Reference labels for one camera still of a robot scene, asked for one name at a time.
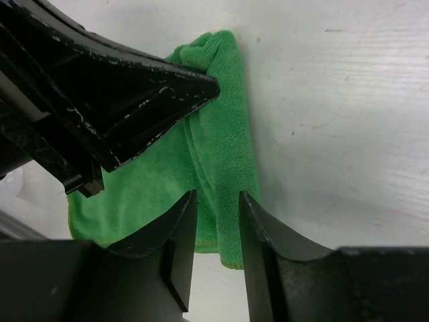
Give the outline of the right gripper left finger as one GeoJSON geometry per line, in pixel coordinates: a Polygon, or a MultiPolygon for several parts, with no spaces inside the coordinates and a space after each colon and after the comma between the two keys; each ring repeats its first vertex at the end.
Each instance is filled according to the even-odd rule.
{"type": "Polygon", "coordinates": [[[89,240],[3,240],[2,321],[181,321],[188,311],[197,193],[101,247],[89,240]]]}

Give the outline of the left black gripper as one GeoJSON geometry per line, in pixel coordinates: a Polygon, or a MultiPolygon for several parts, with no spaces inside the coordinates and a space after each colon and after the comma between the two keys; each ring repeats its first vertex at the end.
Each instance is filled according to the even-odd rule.
{"type": "Polygon", "coordinates": [[[1,134],[67,193],[108,172],[219,95],[218,82],[86,31],[47,1],[1,2],[1,134]]]}

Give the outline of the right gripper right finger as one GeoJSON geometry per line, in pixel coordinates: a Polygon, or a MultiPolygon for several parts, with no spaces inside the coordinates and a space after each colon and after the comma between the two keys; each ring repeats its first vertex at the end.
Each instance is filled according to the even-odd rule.
{"type": "Polygon", "coordinates": [[[331,250],[239,195],[252,321],[427,321],[428,248],[331,250]]]}

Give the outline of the green microfiber towel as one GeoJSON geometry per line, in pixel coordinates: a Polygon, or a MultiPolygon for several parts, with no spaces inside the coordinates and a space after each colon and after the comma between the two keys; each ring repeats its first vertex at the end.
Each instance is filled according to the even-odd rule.
{"type": "Polygon", "coordinates": [[[228,30],[177,47],[171,62],[215,77],[217,99],[175,125],[141,156],[104,173],[105,189],[68,196],[68,226],[75,239],[109,246],[165,213],[196,190],[195,250],[217,253],[223,266],[243,268],[239,193],[259,198],[241,51],[228,30]]]}

